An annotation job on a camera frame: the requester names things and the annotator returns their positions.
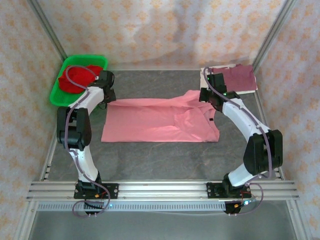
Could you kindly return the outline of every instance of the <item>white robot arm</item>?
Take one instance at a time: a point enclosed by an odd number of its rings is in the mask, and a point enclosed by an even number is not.
[[[97,190],[97,186],[88,179],[98,184],[102,182],[90,152],[92,132],[89,115],[97,105],[116,100],[115,92],[111,89],[113,82],[114,75],[112,72],[101,71],[99,77],[87,88],[89,94],[83,94],[77,102],[70,104],[68,107],[59,107],[57,111],[57,140],[64,147],[66,142],[68,144],[69,153],[78,171],[78,185],[82,188],[82,192]],[[78,102],[80,103],[71,113],[69,122],[73,124],[69,124],[68,139],[65,140],[68,112]]]
[[[237,192],[258,174],[282,166],[282,134],[260,122],[246,108],[238,94],[234,91],[227,92],[222,73],[204,77],[210,88],[201,88],[199,100],[211,103],[217,111],[231,119],[247,142],[243,163],[226,174],[222,181],[226,195],[231,197],[234,196],[233,191]]]

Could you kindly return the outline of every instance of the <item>metal bracket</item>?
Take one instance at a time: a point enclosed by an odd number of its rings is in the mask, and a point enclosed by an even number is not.
[[[101,185],[104,186],[106,189],[108,189],[108,191],[110,193],[110,199],[118,199],[118,191],[119,191],[119,184],[118,183],[101,183]],[[102,197],[95,197],[94,193],[89,196],[85,195],[85,194],[83,194],[79,184],[77,183],[75,185],[73,198],[74,199],[97,199],[97,198],[107,199],[108,195],[103,194]]]
[[[222,183],[220,182],[207,182],[206,183],[206,192],[208,195],[208,199],[228,199],[230,196],[226,193],[225,188]],[[237,198],[237,199],[249,199],[252,197],[250,187],[244,186],[237,189],[236,192],[233,192],[232,198]]]

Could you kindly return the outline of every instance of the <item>red garment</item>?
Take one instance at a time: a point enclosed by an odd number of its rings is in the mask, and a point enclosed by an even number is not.
[[[62,73],[62,76],[58,78],[59,87],[62,91],[70,93],[70,94],[80,94],[84,91],[83,88],[73,85],[66,77],[66,70]],[[89,65],[86,68],[93,71],[97,76],[99,76],[101,70],[103,69],[100,66]],[[87,87],[90,83],[95,80],[95,76],[88,70],[82,67],[72,67],[68,71],[69,78],[77,84]]]

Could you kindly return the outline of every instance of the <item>gray table surface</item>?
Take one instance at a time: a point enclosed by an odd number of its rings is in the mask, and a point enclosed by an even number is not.
[[[198,90],[200,71],[115,71],[118,99],[174,98]],[[241,95],[258,118],[253,93]],[[218,142],[101,142],[107,110],[90,115],[90,150],[103,181],[116,180],[221,180],[243,162],[246,140],[233,122],[216,112]],[[76,181],[78,173],[71,156],[57,144],[48,176],[50,181]]]

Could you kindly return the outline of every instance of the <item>dark red cloth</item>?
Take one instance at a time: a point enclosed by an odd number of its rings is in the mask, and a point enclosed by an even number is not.
[[[61,77],[58,78],[59,80],[59,87],[62,91],[70,93],[70,94],[80,94],[84,91],[83,88],[73,85],[66,77],[66,70],[63,71]],[[97,76],[99,76],[101,70],[103,69],[100,66],[89,65],[86,68],[93,71]],[[69,78],[77,84],[87,87],[90,83],[95,80],[95,76],[88,70],[82,67],[72,67],[68,71]]]
[[[247,92],[257,90],[256,78],[252,65],[235,67],[213,68],[214,74],[223,74],[224,83],[228,92]]]

